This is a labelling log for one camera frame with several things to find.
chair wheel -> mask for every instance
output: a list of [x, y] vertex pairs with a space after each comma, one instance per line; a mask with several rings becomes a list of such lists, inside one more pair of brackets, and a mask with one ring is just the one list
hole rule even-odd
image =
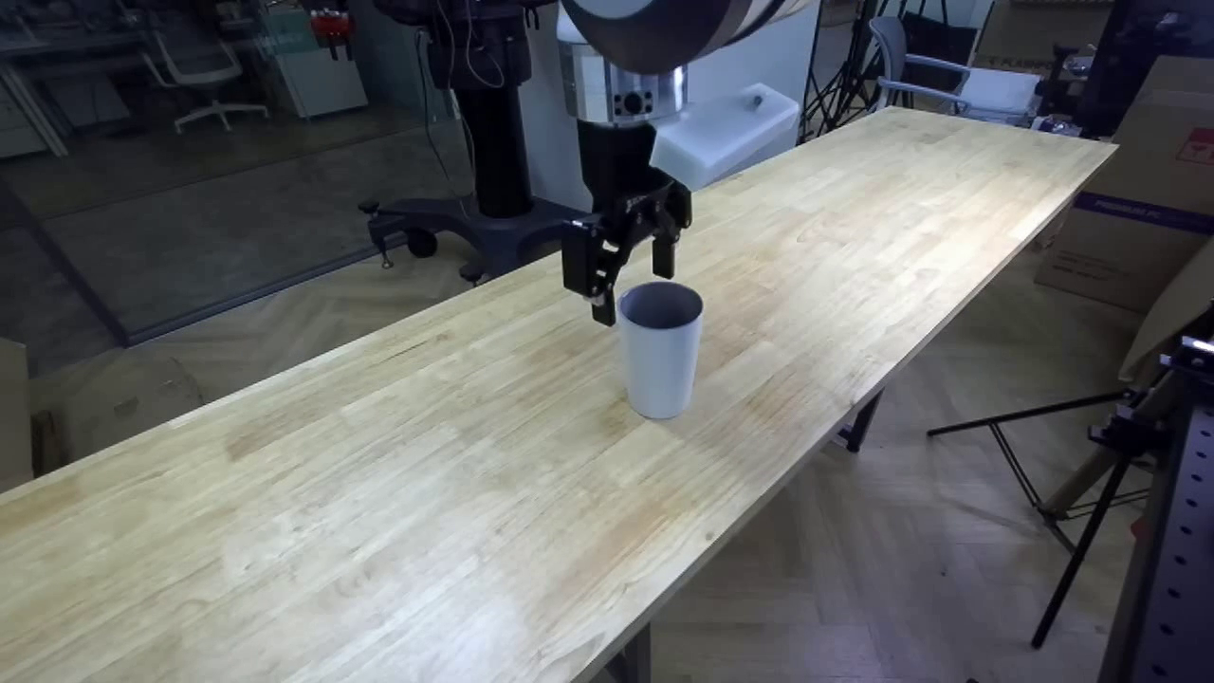
[[463, 279], [467, 285], [487, 285], [487, 281], [491, 281], [480, 258], [467, 258], [467, 263], [461, 267], [461, 279]]
[[409, 233], [406, 246], [414, 258], [434, 258], [439, 251], [439, 241], [434, 233]]

chair base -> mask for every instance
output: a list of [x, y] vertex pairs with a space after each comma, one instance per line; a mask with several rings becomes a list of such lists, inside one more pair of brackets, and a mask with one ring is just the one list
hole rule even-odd
[[363, 214], [371, 218], [368, 233], [384, 258], [398, 244], [430, 258], [437, 251], [434, 236], [456, 233], [473, 246], [473, 263], [463, 270], [467, 281], [491, 281], [540, 258], [547, 244], [562, 241], [569, 223], [585, 218], [549, 203], [530, 203], [521, 218], [487, 218], [473, 196], [363, 204]]
[[184, 136], [185, 124], [205, 122], [205, 119], [220, 119], [223, 133], [232, 133], [229, 115], [263, 115], [263, 119], [270, 119], [270, 105], [263, 105], [263, 101], [220, 101], [220, 98], [214, 98], [208, 105], [198, 105], [198, 112], [174, 119], [174, 133]]

office chair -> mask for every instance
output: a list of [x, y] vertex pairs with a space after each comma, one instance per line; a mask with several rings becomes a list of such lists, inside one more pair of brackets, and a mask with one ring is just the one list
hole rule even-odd
[[[898, 101], [902, 96], [924, 96], [951, 105], [959, 119], [1027, 124], [1035, 115], [1031, 74], [970, 69], [925, 52], [907, 52], [907, 31], [898, 17], [870, 18], [873, 43], [882, 51], [882, 101]], [[902, 81], [907, 66], [956, 74], [951, 90]]]
[[208, 101], [174, 119], [174, 133], [184, 136], [185, 124], [220, 119], [223, 133], [232, 133], [229, 115], [263, 115], [270, 119], [270, 105], [263, 101], [223, 101], [220, 88], [242, 77], [238, 58], [232, 45], [200, 26], [189, 17], [165, 17], [150, 26], [150, 51], [146, 66], [153, 69], [153, 81], [160, 88], [184, 88], [200, 90]]

white box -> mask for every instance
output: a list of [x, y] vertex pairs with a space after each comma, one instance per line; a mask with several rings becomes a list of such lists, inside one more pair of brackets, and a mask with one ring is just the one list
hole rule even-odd
[[691, 105], [657, 124], [648, 165], [704, 191], [797, 146], [800, 105], [767, 85]]
[[1035, 281], [1145, 313], [1214, 236], [1214, 62], [1163, 58]]

gray floor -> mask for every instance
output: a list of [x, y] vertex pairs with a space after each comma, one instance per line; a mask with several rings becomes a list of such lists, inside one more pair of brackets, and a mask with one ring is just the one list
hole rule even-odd
[[35, 223], [122, 328], [150, 330], [363, 251], [358, 204], [368, 196], [467, 191], [456, 124], [424, 136], [409, 119], [371, 112], [319, 129], [238, 124], [234, 136], [251, 146], [189, 129], [184, 141], [98, 141], [59, 176], [50, 158], [3, 168], [0, 334], [27, 343], [35, 376], [115, 349]]
[[[1132, 319], [997, 279], [889, 386], [863, 454], [808, 466], [652, 624], [664, 683], [1082, 683], [1097, 678], [1139, 507], [1117, 507], [1049, 650], [1027, 634], [1068, 552], [986, 434], [931, 424], [1117, 382]], [[1039, 488], [1088, 454], [1099, 411], [1011, 428]]]

